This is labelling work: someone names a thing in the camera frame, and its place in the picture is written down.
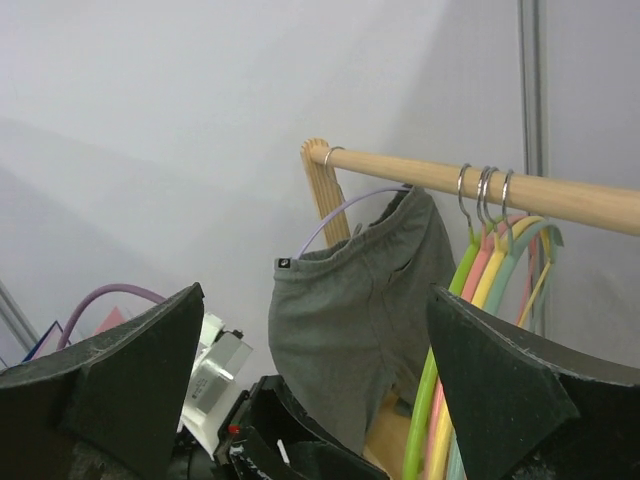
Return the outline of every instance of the gray shorts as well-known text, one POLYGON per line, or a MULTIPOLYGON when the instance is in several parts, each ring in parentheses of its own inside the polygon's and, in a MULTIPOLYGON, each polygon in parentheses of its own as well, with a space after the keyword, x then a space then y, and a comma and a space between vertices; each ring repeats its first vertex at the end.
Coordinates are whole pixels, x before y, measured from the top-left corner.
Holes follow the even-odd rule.
POLYGON ((448 287, 454 271, 440 214, 415 187, 363 233, 276 260, 276 368, 309 415, 354 452, 391 389, 413 405, 429 349, 428 287, 448 287))

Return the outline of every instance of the cable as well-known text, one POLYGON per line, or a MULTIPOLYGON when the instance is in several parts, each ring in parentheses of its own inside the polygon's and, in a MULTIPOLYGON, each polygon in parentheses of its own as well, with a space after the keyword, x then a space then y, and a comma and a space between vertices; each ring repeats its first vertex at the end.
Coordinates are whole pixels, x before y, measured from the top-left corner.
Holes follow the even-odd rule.
POLYGON ((78 323, 82 312, 84 312, 95 299, 112 292, 130 293, 131 295, 144 298, 153 303, 162 303, 165 301, 165 298, 163 296, 158 295, 151 290, 147 290, 146 288, 138 287, 136 285, 129 285, 127 283, 111 283, 109 285, 104 285, 103 287, 96 288, 93 292, 84 297, 84 299, 78 304, 78 306, 69 317, 67 324, 64 326, 64 330, 62 330, 62 335, 60 336, 60 340, 58 341, 56 351, 62 350, 66 347, 67 342, 69 341, 69 337, 71 336, 71 332, 78 323))

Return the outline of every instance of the gray pants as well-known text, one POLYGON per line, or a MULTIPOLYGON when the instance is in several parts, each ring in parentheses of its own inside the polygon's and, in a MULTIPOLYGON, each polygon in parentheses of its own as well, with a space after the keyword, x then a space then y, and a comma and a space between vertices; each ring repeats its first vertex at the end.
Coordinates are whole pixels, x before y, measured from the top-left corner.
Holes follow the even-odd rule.
POLYGON ((429 349, 428 286, 448 287, 454 270, 433 199, 415 187, 363 233, 276 261, 276 368, 309 415, 354 452, 391 389, 413 405, 429 349))

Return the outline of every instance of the white wall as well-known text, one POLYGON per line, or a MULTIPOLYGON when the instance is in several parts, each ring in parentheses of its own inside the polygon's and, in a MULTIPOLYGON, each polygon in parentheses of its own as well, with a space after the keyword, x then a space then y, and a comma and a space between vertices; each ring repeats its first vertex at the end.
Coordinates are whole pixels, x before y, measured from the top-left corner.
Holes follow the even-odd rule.
MULTIPOLYGON (((554 0, 547 21, 550 175, 639 188, 640 3, 554 0)), ((640 242, 561 228, 551 337, 640 367, 640 242)))
MULTIPOLYGON (((317 223, 302 142, 522 171, 517 26, 511 0, 5 0, 2 280, 40 332, 104 283, 199 281, 270 371, 272 260, 317 223)), ((464 218, 437 199, 459 258, 464 218)), ((146 306, 103 299, 79 331, 114 302, 146 306)))

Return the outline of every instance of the wooden clothing rack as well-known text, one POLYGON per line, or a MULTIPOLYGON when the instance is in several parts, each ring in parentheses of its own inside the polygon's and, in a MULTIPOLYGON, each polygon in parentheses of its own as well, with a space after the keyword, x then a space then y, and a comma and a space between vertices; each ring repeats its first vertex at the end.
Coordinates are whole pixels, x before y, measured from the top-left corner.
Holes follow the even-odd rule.
MULTIPOLYGON (((301 157, 320 218, 344 202, 335 168, 364 173, 440 192, 458 194, 461 165, 411 160, 345 149, 331 149, 322 139, 307 140, 301 157)), ((481 169, 468 168, 461 193, 476 198, 481 169)), ((496 172, 488 185, 487 200, 502 204, 505 173, 496 172)), ((640 191, 514 174, 506 205, 538 215, 640 236, 640 191)), ((324 229, 328 246, 351 236, 344 212, 324 229)), ((372 426, 364 456, 386 470, 394 480, 402 478, 404 449, 410 420, 393 412, 390 396, 372 426)))

